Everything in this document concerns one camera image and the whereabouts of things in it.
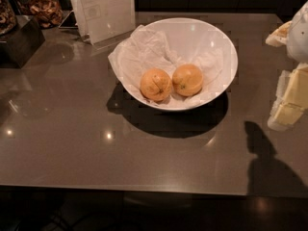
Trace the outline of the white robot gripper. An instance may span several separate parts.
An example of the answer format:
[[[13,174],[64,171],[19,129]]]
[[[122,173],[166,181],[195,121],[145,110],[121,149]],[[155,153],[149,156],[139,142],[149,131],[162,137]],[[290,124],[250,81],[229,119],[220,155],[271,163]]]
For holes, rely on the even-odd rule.
[[[273,47],[286,44],[289,56],[299,63],[305,63],[299,64],[292,72],[283,70],[278,79],[268,127],[275,131],[286,131],[308,110],[308,1],[292,21],[269,34],[266,44]]]

